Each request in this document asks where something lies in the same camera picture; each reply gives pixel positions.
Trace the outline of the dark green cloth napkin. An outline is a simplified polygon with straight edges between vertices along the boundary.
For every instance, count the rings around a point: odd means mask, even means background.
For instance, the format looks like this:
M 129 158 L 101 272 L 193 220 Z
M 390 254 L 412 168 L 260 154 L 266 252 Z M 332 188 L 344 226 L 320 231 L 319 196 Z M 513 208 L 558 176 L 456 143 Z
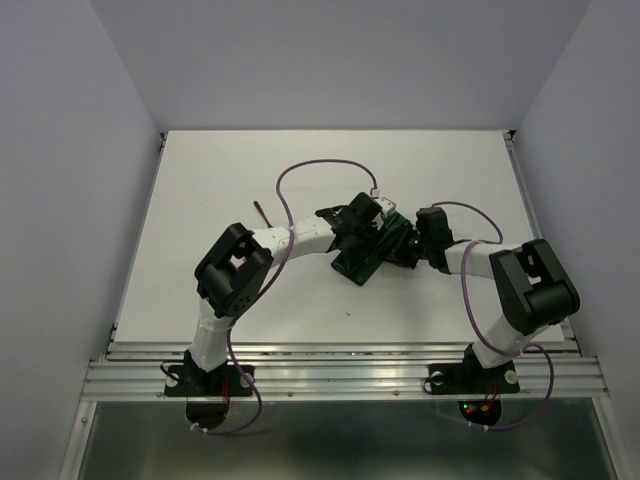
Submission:
M 411 222 L 407 218 L 400 213 L 393 213 L 372 240 L 342 250 L 331 262 L 331 267 L 357 286 L 363 286 L 385 261 L 394 260 L 392 251 L 411 229 Z

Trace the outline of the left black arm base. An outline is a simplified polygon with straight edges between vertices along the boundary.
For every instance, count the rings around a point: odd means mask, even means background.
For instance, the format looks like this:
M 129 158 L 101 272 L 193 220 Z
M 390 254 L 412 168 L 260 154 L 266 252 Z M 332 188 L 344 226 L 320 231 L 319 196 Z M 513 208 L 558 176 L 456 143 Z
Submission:
M 210 372 L 199 368 L 191 359 L 163 362 L 164 395 L 169 398 L 248 398 L 254 393 L 249 382 L 233 364 L 224 362 Z

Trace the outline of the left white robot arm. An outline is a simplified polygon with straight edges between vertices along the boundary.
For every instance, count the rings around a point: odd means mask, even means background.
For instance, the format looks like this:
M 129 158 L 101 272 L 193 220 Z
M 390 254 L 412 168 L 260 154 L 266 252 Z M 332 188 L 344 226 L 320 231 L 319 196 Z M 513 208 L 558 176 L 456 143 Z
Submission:
M 369 253 L 395 213 L 394 202 L 361 192 L 347 205 L 320 209 L 291 226 L 227 227 L 194 272 L 200 313 L 188 348 L 191 386 L 202 394 L 221 386 L 227 333 L 260 298 L 271 270 L 280 272 L 289 260 L 335 250 Z

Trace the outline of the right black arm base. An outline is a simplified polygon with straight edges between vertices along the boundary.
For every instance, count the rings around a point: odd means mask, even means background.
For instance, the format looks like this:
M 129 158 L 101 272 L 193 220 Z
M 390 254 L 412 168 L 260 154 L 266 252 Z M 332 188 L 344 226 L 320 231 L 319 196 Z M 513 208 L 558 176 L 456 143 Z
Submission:
M 518 375 L 512 360 L 492 368 L 484 368 L 472 352 L 465 350 L 462 360 L 431 363 L 422 388 L 431 395 L 480 395 L 493 393 L 516 394 L 520 392 Z

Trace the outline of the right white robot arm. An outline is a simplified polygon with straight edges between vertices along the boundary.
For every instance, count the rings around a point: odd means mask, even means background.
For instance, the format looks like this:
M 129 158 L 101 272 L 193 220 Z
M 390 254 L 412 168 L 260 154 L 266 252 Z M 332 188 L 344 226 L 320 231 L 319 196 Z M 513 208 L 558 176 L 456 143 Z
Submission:
M 464 308 L 477 337 L 467 353 L 472 359 L 460 366 L 460 378 L 472 390 L 491 384 L 497 367 L 580 309 L 576 287 L 544 239 L 507 245 L 497 230 L 495 241 L 456 240 L 441 204 L 419 210 L 415 222 L 393 214 L 383 231 L 389 243 L 382 254 L 385 261 L 403 268 L 425 261 L 442 274 L 460 277 Z M 469 276 L 494 282 L 501 313 L 486 331 L 471 308 Z

